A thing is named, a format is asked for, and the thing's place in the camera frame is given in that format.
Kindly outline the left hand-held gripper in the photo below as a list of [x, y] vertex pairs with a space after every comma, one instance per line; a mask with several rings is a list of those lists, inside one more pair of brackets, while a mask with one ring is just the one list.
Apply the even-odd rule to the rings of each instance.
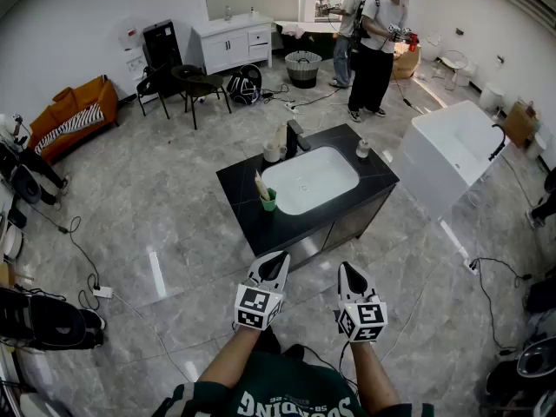
[[248, 270], [253, 282], [240, 283], [235, 297], [235, 323], [264, 331], [280, 313], [290, 255], [275, 251], [256, 259]]

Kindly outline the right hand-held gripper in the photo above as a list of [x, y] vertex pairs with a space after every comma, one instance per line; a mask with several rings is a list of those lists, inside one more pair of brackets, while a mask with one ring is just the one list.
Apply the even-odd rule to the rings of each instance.
[[342, 262], [338, 269], [338, 295], [334, 316], [339, 334], [344, 334], [349, 342], [376, 342], [387, 325], [387, 304], [376, 295], [376, 285], [368, 272]]

